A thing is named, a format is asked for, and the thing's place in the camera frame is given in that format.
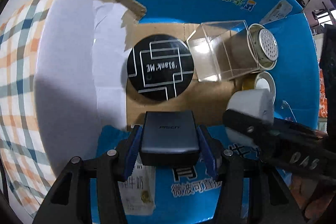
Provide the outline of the black rectangular power bank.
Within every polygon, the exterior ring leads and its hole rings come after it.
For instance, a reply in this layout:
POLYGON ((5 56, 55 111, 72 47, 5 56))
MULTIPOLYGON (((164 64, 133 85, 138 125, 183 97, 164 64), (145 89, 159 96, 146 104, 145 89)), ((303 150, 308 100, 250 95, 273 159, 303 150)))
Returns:
POLYGON ((148 111, 139 155, 147 166, 178 169, 196 165, 200 148, 193 112, 148 111))

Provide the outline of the clear acrylic box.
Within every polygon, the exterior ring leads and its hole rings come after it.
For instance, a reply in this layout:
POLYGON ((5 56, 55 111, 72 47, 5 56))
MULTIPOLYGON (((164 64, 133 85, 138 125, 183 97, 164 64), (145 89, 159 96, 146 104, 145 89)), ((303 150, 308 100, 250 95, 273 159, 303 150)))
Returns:
POLYGON ((204 22, 186 39, 200 82, 222 82, 259 70, 245 20, 204 22))

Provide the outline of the blue cardboard box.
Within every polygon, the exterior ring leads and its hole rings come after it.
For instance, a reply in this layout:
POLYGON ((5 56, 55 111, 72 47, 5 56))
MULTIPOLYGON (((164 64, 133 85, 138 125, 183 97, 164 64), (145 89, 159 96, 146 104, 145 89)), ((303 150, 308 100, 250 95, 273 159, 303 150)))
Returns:
MULTIPOLYGON (((139 94, 127 77, 127 58, 143 38, 166 34, 187 45, 201 23, 233 20, 245 20, 248 28, 261 24, 278 43, 276 66, 266 71, 276 85, 274 119, 315 129, 315 43, 295 0, 54 0, 38 47, 34 93, 41 140, 56 179, 73 157, 90 160, 115 149, 135 126, 143 128, 148 111, 187 110, 197 133, 205 126, 224 149, 275 167, 282 176, 282 168, 262 158, 260 145, 232 143, 223 125, 228 101, 242 91, 249 74, 200 82, 194 70, 188 88, 162 102, 139 94)), ((138 152, 132 174, 118 186, 126 223, 212 223, 221 191, 221 183, 207 173, 201 149, 196 165, 178 169, 143 165, 138 152)))

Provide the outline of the metal perforated lid jar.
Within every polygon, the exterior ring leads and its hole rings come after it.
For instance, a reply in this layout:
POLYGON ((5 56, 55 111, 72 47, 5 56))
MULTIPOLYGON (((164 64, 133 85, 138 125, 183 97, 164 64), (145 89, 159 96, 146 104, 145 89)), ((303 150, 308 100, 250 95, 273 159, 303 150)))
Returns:
POLYGON ((279 56, 278 43, 270 30, 261 24, 251 24, 248 29, 262 71, 272 70, 279 56))

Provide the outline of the black round tin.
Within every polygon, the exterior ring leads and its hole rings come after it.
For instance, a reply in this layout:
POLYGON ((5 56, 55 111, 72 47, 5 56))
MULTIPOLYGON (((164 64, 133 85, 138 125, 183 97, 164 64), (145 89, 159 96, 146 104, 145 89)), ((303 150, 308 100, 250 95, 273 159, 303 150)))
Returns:
POLYGON ((188 46, 173 36, 150 35, 140 40, 127 58, 127 77, 142 96, 167 101, 183 93, 194 75, 188 46))

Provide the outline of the white tape roll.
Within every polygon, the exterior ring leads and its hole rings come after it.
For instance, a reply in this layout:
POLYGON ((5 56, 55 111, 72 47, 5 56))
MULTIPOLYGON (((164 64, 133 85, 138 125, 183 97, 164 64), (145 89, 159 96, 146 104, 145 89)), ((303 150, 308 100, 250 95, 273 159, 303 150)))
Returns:
MULTIPOLYGON (((243 114, 273 123, 274 107, 273 96, 268 89, 251 89, 238 91, 228 101, 226 110, 235 110, 243 114)), ((225 126, 228 139, 232 143, 256 148, 253 140, 235 130, 225 126)))

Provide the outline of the yellow tape roll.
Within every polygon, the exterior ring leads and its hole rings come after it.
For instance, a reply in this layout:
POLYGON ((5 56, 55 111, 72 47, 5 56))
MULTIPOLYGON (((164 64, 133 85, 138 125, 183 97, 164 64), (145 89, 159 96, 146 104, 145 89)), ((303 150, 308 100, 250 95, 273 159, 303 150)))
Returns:
POLYGON ((271 74, 266 71, 251 73, 248 76, 244 77, 241 89, 242 90, 266 89, 270 92, 273 103, 275 102, 276 99, 275 81, 271 76, 271 74))

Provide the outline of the plaid orange tablecloth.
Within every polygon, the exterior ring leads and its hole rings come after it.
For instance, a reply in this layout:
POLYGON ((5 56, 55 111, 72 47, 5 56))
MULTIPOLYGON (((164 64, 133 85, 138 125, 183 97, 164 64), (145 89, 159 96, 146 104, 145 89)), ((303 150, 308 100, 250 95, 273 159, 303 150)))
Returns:
POLYGON ((1 25, 1 159, 9 188, 35 217, 56 177, 39 132, 34 77, 54 0, 30 0, 1 25))

